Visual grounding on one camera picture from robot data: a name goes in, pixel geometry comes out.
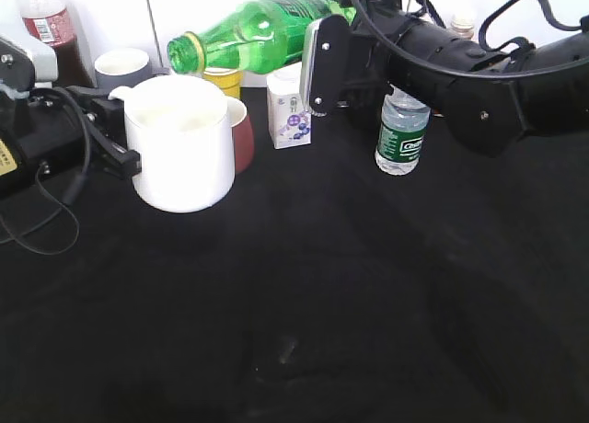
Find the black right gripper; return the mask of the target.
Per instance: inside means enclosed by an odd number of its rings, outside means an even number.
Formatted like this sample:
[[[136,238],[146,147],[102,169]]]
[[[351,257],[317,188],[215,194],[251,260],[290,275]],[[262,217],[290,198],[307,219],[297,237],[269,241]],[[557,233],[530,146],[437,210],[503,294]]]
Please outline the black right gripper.
[[[383,96],[390,91],[389,49],[363,23],[362,13],[386,33],[400,11],[401,0],[360,0],[352,22],[330,15],[307,27],[300,79],[305,110],[323,117],[341,99]]]

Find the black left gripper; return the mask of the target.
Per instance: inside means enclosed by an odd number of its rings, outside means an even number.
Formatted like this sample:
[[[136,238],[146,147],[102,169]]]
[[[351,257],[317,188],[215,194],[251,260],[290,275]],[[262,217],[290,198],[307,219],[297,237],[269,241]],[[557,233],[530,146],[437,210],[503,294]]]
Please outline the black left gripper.
[[[30,92],[32,140],[28,156],[51,166],[97,166],[125,180],[142,171],[141,156],[123,140],[123,104],[81,86],[40,87]]]

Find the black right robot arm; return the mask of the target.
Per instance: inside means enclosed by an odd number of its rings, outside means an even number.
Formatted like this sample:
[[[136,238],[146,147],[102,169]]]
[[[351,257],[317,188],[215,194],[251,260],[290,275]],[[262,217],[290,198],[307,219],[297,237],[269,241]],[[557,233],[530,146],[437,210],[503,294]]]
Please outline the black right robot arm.
[[[332,0],[355,17],[313,22],[303,51],[301,95],[324,116],[400,89],[440,112],[469,150],[495,156],[526,136],[588,128],[588,21],[538,47],[514,37],[492,47],[447,29],[429,0]]]

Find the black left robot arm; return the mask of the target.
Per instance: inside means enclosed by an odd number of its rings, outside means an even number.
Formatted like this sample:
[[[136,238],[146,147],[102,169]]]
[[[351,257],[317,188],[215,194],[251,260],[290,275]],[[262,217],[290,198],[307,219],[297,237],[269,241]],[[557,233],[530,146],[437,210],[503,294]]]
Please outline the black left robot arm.
[[[121,146],[123,105],[94,87],[47,87],[58,76],[54,50],[1,28],[1,195],[6,198],[74,169],[60,201],[73,204],[91,167],[119,179],[141,171],[138,152]]]

